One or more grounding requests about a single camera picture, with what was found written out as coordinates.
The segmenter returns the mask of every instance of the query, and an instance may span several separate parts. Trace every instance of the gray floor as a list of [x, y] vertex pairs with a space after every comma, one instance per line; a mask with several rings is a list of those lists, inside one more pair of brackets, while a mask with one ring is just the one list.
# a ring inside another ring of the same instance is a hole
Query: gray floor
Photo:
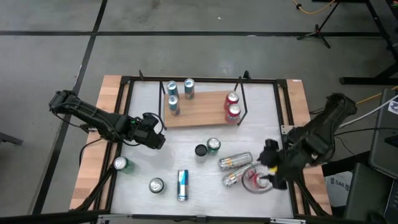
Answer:
[[[301, 3], [308, 11], [323, 6], [310, 0]], [[0, 4], [0, 30], [91, 31], [101, 1], [0, 0]], [[385, 2], [373, 4], [386, 28], [394, 30], [396, 22]], [[304, 32], [312, 31], [328, 11], [305, 15], [289, 0], [109, 0], [100, 30]], [[365, 5], [342, 3], [325, 31], [377, 29]], [[0, 131], [24, 140], [23, 146], [0, 144], [0, 216], [30, 212], [60, 124], [48, 112], [48, 102], [56, 90], [72, 89], [88, 39], [0, 36]], [[316, 39], [299, 42], [293, 37], [97, 37], [80, 97], [95, 104], [103, 75], [137, 75], [139, 69], [147, 76], [237, 77], [249, 70], [253, 78], [302, 79], [310, 110], [322, 107], [333, 92], [361, 100], [384, 88], [338, 83], [338, 77], [371, 77], [389, 66], [393, 59], [382, 39], [327, 39], [332, 49]], [[378, 103], [361, 105], [358, 114]], [[373, 116], [349, 128], [373, 127], [374, 122]], [[343, 139], [350, 150], [359, 153], [369, 148], [371, 132]], [[68, 209], [78, 153], [85, 142], [84, 132], [69, 128], [45, 213]], [[333, 159], [349, 156], [337, 144]]]

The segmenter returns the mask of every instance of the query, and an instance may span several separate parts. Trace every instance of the table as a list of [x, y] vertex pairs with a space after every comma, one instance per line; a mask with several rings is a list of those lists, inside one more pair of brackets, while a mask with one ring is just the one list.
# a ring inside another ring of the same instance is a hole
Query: table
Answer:
[[[103, 84], [99, 93], [97, 107], [108, 112], [114, 112], [116, 100], [119, 91], [123, 92], [120, 100], [120, 113], [123, 113], [128, 92], [128, 85], [124, 85], [124, 88], [120, 88], [121, 81], [126, 82], [124, 77], [117, 75], [106, 75], [103, 80]], [[290, 104], [294, 124], [299, 126], [303, 125], [310, 120], [307, 101], [305, 99], [305, 93], [303, 90], [303, 84], [301, 80], [286, 80], [284, 82], [287, 85], [288, 96], [285, 97], [285, 92], [282, 88], [279, 88], [280, 101], [285, 102], [285, 99], [290, 99]], [[284, 120], [288, 120], [288, 107], [282, 103], [282, 114]], [[90, 133], [88, 136], [88, 142], [99, 138], [97, 133]], [[75, 208], [84, 201], [85, 197], [91, 192], [93, 187], [98, 182], [100, 177], [101, 168], [103, 166], [104, 154], [105, 154], [106, 143], [104, 141], [97, 142], [90, 145], [85, 149], [83, 160], [79, 170], [75, 190], [73, 193], [70, 208]], [[116, 145], [112, 145], [111, 155], [114, 155]], [[113, 156], [108, 159], [108, 164], [112, 161]], [[315, 200], [323, 207], [324, 210], [331, 213], [330, 204], [326, 192], [325, 182], [323, 180], [323, 174], [321, 167], [312, 167], [304, 170], [304, 178], [306, 185], [315, 197]], [[106, 207], [106, 199], [108, 198], [109, 183], [104, 187], [101, 195], [101, 201], [96, 206], [97, 208]], [[298, 212], [303, 214], [303, 203], [301, 200], [300, 193], [296, 189], [296, 197], [298, 202]]]

